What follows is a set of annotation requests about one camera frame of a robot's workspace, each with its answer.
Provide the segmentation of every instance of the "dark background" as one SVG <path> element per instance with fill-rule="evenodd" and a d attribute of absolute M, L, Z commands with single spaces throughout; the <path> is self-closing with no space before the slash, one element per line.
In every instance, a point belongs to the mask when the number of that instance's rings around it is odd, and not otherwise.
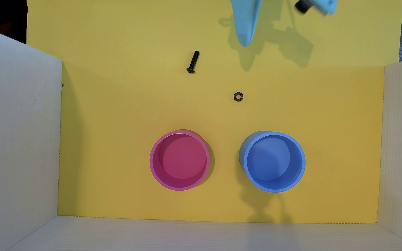
<path fill-rule="evenodd" d="M 0 0 L 0 33 L 25 44 L 26 28 L 27 0 Z"/>

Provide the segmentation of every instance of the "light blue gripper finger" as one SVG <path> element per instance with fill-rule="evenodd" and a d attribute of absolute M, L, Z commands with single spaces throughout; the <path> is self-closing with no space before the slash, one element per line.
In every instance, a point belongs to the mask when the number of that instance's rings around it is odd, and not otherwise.
<path fill-rule="evenodd" d="M 261 1 L 231 0 L 235 31 L 237 32 L 238 40 L 244 47 L 248 46 L 254 37 Z"/>

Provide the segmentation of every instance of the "pink cup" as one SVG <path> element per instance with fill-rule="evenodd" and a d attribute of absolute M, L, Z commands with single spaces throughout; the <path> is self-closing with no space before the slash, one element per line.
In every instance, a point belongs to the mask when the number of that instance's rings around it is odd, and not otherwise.
<path fill-rule="evenodd" d="M 204 139 L 190 130 L 177 130 L 162 136 L 150 154 L 154 178 L 164 187 L 189 190 L 204 179 L 210 164 Z"/>

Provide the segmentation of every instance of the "screw thread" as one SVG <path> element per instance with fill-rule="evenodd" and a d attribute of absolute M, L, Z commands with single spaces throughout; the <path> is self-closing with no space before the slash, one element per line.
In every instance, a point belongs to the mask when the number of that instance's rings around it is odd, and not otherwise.
<path fill-rule="evenodd" d="M 195 68 L 195 64 L 197 63 L 199 55 L 200 55 L 200 52 L 196 50 L 195 53 L 193 54 L 192 62 L 190 62 L 190 67 L 189 67 L 190 69 Z"/>

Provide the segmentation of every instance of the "cardboard box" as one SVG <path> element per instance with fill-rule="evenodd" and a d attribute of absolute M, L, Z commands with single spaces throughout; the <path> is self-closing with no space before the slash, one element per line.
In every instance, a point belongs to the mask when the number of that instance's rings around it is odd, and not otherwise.
<path fill-rule="evenodd" d="M 0 251 L 402 251 L 402 62 L 385 67 L 378 222 L 370 224 L 57 216 L 61 76 L 61 60 L 0 35 Z"/>

